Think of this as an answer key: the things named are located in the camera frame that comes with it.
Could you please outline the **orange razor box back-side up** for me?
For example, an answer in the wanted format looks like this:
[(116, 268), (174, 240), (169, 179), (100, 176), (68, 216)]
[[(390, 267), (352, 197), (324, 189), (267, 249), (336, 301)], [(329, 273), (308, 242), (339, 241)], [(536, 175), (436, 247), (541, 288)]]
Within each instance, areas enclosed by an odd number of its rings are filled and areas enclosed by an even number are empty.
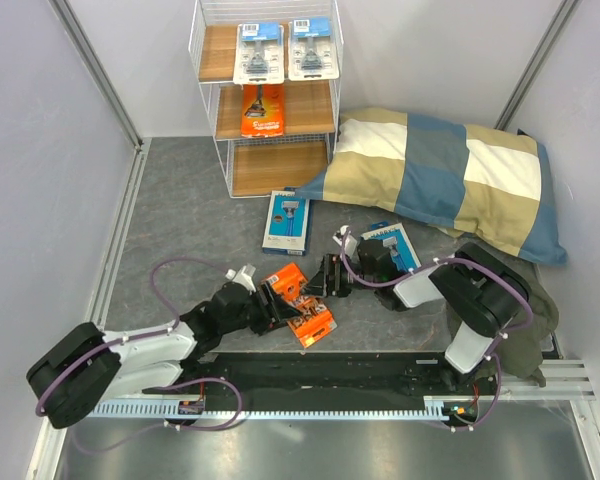
[(309, 348), (337, 328), (331, 311), (324, 302), (302, 292), (308, 285), (304, 273), (295, 263), (289, 263), (264, 282), (290, 306), (299, 311), (287, 324), (304, 348)]

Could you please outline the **orange Gillette Fusion box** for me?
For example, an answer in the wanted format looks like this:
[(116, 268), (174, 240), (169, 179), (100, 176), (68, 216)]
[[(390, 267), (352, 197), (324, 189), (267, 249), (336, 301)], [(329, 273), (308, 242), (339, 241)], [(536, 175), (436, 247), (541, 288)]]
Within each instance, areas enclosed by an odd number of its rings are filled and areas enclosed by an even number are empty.
[(284, 134), (285, 92), (282, 84), (243, 87), (240, 133), (245, 138), (270, 138)]

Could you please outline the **clear blister razor pack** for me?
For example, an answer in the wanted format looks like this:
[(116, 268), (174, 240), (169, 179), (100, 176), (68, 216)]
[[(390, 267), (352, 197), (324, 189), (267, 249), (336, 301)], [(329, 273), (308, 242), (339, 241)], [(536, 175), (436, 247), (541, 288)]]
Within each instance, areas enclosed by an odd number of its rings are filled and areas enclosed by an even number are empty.
[(285, 80), (284, 27), (275, 22), (237, 27), (233, 83), (278, 85)]
[(339, 78), (336, 43), (328, 17), (297, 18), (289, 23), (290, 81)]

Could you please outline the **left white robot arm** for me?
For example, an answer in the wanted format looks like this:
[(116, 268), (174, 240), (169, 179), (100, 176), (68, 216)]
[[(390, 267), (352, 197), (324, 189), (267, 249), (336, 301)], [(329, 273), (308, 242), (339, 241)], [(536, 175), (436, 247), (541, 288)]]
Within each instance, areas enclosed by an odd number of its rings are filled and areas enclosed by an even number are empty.
[(116, 332), (81, 323), (28, 370), (35, 413), (64, 429), (100, 402), (122, 395), (171, 387), (191, 392), (200, 378), (194, 363), (224, 335), (242, 329), (262, 335), (300, 314), (267, 284), (249, 289), (227, 282), (210, 299), (158, 327)]

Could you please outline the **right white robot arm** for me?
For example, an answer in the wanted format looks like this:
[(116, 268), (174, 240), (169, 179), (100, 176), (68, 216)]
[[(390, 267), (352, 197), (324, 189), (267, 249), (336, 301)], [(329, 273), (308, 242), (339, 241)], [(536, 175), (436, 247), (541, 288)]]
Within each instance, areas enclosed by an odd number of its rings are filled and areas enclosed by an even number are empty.
[(437, 371), (440, 386), (449, 393), (461, 393), (473, 383), (473, 370), (516, 329), (511, 322), (519, 312), (526, 313), (519, 328), (533, 320), (528, 282), (475, 243), (414, 268), (404, 266), (391, 239), (341, 239), (340, 246), (338, 254), (323, 257), (302, 293), (346, 297), (355, 288), (367, 288), (395, 311), (445, 300), (460, 318), (445, 351), (447, 362)]

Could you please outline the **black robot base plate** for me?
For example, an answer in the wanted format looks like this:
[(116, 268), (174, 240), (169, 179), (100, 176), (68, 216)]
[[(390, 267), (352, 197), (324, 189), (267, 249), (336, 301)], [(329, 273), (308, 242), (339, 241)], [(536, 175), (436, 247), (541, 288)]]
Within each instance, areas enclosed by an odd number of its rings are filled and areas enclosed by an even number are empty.
[(416, 409), (426, 396), (496, 391), (494, 380), (459, 374), (436, 352), (219, 353), (184, 365), (177, 384), (223, 378), (254, 410)]

